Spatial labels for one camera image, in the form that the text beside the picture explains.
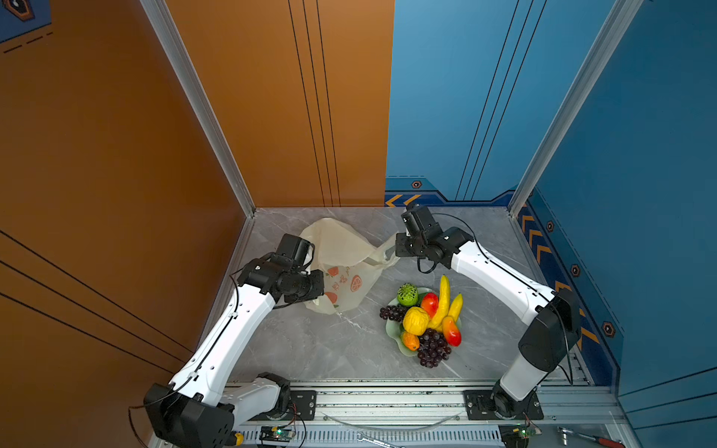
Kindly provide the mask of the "aluminium front rail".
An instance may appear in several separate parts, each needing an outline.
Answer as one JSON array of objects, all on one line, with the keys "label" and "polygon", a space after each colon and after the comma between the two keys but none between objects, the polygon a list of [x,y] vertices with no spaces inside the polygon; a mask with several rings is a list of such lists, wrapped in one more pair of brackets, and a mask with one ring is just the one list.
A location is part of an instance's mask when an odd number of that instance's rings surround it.
[{"label": "aluminium front rail", "polygon": [[[610,388],[586,382],[570,386],[547,381],[537,389],[543,420],[470,420],[463,392],[491,391],[487,381],[346,380],[298,382],[291,390],[317,391],[313,421],[298,416],[285,421],[248,421],[237,431],[246,447],[377,447],[357,440],[357,433],[401,447],[595,447],[569,437],[564,446],[558,427],[637,447],[639,442]],[[261,427],[293,427],[294,442],[261,446]],[[513,430],[533,427],[536,434],[519,440]]]}]

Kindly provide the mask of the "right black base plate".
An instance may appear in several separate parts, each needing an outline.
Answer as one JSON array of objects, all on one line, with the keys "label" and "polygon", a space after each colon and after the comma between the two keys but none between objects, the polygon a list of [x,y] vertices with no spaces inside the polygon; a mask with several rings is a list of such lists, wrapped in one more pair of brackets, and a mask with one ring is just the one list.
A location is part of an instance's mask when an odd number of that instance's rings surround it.
[{"label": "right black base plate", "polygon": [[465,410],[470,420],[543,420],[543,407],[536,391],[522,401],[515,401],[501,391],[466,390],[463,392]]}]

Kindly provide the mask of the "green circuit board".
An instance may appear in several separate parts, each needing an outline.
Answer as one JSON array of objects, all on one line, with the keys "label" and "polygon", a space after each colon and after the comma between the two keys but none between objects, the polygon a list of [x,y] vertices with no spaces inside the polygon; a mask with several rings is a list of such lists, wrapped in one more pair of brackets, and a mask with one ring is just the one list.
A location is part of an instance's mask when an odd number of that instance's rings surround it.
[{"label": "green circuit board", "polygon": [[529,440],[535,434],[536,432],[533,427],[521,427],[520,429],[517,427],[513,430],[513,436],[519,440]]},{"label": "green circuit board", "polygon": [[261,446],[285,446],[294,442],[296,437],[293,427],[261,427],[258,442]]}]

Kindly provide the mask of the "red yellow mango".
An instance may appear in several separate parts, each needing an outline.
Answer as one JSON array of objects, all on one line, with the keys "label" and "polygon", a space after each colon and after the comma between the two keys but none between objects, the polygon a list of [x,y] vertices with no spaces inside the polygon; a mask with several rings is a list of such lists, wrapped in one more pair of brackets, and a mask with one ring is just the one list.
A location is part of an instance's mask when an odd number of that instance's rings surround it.
[{"label": "red yellow mango", "polygon": [[446,343],[453,347],[458,347],[462,343],[462,334],[459,326],[453,317],[445,317],[442,322],[442,331]]}]

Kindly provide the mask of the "translucent plastic bag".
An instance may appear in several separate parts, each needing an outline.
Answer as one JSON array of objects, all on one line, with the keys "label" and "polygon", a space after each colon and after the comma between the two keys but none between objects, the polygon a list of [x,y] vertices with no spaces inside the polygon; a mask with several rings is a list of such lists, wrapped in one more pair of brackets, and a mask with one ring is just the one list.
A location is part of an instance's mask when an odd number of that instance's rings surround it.
[{"label": "translucent plastic bag", "polygon": [[310,265],[323,273],[325,292],[305,304],[315,313],[333,315],[357,308],[384,270],[395,265],[395,239],[373,246],[353,227],[323,218],[300,237],[315,245]]}]

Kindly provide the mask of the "small purple grape bunch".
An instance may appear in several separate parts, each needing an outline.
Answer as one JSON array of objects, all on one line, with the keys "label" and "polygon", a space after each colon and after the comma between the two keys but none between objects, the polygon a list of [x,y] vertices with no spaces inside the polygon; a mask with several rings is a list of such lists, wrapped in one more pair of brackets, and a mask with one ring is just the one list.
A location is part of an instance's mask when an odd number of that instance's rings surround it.
[{"label": "small purple grape bunch", "polygon": [[379,317],[387,321],[401,322],[403,321],[407,311],[408,307],[401,304],[387,305],[380,309]]}]

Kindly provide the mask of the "silver wrench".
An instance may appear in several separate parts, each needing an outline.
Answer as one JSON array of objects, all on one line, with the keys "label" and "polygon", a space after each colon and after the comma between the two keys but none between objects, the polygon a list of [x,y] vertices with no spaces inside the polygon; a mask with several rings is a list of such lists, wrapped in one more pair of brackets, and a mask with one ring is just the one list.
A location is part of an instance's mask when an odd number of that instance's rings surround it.
[{"label": "silver wrench", "polygon": [[377,447],[381,447],[381,448],[401,448],[401,446],[399,446],[399,445],[390,444],[389,442],[385,442],[385,441],[379,440],[375,437],[366,435],[363,432],[357,433],[357,440],[359,442],[366,442],[366,444],[373,444],[373,445],[375,445]]}]

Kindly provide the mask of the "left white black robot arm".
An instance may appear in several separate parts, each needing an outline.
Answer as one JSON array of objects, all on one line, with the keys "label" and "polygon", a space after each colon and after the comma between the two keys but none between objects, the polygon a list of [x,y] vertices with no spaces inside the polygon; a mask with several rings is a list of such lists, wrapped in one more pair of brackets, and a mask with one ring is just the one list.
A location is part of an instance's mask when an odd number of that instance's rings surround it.
[{"label": "left white black robot arm", "polygon": [[272,311],[311,302],[325,292],[311,269],[316,247],[286,234],[278,248],[231,274],[228,305],[203,343],[166,386],[154,384],[141,409],[154,435],[177,447],[238,444],[237,429],[257,416],[280,419],[291,408],[291,383],[262,373],[233,398],[224,390],[254,332]]}]

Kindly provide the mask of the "red apple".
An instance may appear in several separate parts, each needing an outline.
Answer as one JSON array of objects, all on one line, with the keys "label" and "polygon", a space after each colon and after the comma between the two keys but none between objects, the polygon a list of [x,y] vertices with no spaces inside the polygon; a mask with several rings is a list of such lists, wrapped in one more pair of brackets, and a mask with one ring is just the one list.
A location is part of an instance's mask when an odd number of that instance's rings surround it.
[{"label": "red apple", "polygon": [[428,314],[430,318],[433,318],[439,310],[439,305],[439,297],[433,292],[428,292],[423,296],[420,307]]}]

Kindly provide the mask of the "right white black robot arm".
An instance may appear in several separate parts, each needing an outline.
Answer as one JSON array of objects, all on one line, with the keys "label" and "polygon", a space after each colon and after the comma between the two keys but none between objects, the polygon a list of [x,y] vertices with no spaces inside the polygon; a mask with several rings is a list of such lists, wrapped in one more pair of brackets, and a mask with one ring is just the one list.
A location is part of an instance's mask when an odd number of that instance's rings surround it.
[{"label": "right white black robot arm", "polygon": [[406,227],[396,235],[396,255],[424,259],[466,276],[503,302],[527,325],[519,354],[496,382],[491,399],[500,418],[528,414],[537,387],[569,359],[581,337],[577,295],[542,285],[493,256],[469,231],[443,230],[425,205],[409,205],[401,214]]}]

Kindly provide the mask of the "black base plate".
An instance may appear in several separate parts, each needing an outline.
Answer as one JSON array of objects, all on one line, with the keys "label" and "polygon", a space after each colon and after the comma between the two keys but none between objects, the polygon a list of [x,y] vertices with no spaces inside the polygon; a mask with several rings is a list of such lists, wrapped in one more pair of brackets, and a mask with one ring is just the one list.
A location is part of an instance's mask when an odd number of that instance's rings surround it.
[{"label": "black base plate", "polygon": [[463,392],[465,410],[470,420],[543,420],[543,407],[536,391],[522,401],[515,401],[501,391],[466,390]]},{"label": "black base plate", "polygon": [[304,422],[313,421],[317,410],[317,391],[315,390],[289,390],[280,392],[276,406],[267,413],[258,414],[251,421],[285,421],[298,413],[298,418]]}]

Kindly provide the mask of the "light green fruit plate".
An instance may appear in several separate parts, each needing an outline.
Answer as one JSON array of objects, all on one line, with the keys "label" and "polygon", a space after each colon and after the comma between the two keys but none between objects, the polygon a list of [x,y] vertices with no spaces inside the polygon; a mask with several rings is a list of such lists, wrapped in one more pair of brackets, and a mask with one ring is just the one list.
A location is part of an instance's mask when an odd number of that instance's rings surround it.
[{"label": "light green fruit plate", "polygon": [[[419,301],[421,302],[423,297],[428,293],[433,293],[433,290],[429,289],[428,287],[418,287]],[[390,337],[397,343],[398,349],[401,354],[409,358],[415,358],[418,355],[416,351],[410,350],[403,344],[403,340],[401,339],[401,335],[403,334],[403,325],[401,323],[397,321],[387,320],[386,334],[388,337]]]}]

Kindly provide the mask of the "yellow banana bunch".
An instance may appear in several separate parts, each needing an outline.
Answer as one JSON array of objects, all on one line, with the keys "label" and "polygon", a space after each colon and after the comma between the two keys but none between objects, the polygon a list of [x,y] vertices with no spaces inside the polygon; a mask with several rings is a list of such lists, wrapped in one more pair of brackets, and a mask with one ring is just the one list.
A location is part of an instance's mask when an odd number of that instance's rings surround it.
[{"label": "yellow banana bunch", "polygon": [[462,294],[458,294],[451,299],[451,283],[447,276],[443,276],[439,289],[438,309],[434,316],[429,320],[428,328],[432,330],[442,330],[443,322],[447,317],[457,322],[459,315],[463,309],[464,298]]}]

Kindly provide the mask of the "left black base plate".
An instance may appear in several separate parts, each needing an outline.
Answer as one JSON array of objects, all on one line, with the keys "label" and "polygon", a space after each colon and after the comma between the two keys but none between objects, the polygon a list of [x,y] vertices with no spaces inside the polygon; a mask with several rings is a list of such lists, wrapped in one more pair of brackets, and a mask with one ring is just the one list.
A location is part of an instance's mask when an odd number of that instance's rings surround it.
[{"label": "left black base plate", "polygon": [[285,421],[298,413],[298,418],[304,422],[313,421],[317,410],[317,391],[315,390],[289,390],[280,392],[276,406],[267,413],[258,414],[251,421]]}]

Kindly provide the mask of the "red handled tool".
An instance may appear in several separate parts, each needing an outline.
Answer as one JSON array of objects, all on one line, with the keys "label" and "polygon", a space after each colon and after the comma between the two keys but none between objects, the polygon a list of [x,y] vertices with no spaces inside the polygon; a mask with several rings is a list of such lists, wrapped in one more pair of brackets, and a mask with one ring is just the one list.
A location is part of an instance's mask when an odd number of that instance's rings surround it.
[{"label": "red handled tool", "polygon": [[589,435],[586,433],[580,433],[578,431],[574,431],[572,429],[567,429],[566,427],[558,427],[558,434],[562,438],[562,442],[564,446],[568,445],[568,438],[574,437],[579,438],[588,442],[593,442],[594,444],[608,447],[608,448],[626,448],[625,444],[622,444],[621,442],[614,441],[611,439]]}]

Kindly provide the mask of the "green custard apple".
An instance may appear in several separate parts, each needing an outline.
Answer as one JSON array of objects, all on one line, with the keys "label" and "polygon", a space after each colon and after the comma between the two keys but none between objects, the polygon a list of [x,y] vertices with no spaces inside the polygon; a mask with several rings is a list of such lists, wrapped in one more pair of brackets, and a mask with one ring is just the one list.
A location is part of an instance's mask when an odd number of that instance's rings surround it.
[{"label": "green custard apple", "polygon": [[404,307],[413,307],[418,303],[418,288],[413,284],[403,284],[397,292],[397,301]]}]

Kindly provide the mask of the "large purple grape bunch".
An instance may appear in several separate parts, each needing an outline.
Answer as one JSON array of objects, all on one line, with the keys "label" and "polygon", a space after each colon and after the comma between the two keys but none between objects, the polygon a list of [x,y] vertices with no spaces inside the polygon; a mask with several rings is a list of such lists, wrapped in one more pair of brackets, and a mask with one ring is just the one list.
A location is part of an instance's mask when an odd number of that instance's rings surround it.
[{"label": "large purple grape bunch", "polygon": [[438,330],[428,329],[418,337],[418,362],[425,368],[436,368],[451,355],[452,349],[444,334]]}]

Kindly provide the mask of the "yellow ribbed fruit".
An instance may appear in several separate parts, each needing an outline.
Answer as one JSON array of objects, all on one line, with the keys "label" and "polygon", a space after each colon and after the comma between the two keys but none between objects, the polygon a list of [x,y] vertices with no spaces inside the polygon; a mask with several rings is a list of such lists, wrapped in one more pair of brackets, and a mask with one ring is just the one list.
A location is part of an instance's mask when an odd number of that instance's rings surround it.
[{"label": "yellow ribbed fruit", "polygon": [[422,336],[427,330],[431,317],[419,306],[409,308],[403,318],[403,329],[415,336]]}]

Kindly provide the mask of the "left green circuit board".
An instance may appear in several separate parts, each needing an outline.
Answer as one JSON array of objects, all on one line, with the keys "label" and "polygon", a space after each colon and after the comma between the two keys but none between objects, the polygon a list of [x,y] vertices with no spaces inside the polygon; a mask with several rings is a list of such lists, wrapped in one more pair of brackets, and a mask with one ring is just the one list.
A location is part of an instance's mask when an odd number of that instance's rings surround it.
[{"label": "left green circuit board", "polygon": [[285,446],[294,442],[296,437],[293,427],[261,427],[258,442],[261,446]]}]

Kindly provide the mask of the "right green circuit board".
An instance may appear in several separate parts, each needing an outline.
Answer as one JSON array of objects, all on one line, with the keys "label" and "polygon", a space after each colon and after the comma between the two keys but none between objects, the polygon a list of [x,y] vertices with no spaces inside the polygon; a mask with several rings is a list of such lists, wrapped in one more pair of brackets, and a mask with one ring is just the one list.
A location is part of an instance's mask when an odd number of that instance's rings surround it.
[{"label": "right green circuit board", "polygon": [[513,430],[513,436],[519,440],[529,440],[535,434],[536,432],[533,427],[521,427],[520,429],[517,427]]}]

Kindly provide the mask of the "small orange mango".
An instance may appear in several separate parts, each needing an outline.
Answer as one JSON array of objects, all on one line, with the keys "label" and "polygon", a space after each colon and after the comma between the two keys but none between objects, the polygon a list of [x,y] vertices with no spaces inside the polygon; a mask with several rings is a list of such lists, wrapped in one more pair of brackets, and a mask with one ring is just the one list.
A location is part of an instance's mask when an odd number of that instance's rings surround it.
[{"label": "small orange mango", "polygon": [[401,343],[406,349],[410,350],[411,352],[416,352],[418,351],[418,349],[420,349],[420,341],[418,336],[409,332],[403,332],[401,334]]}]

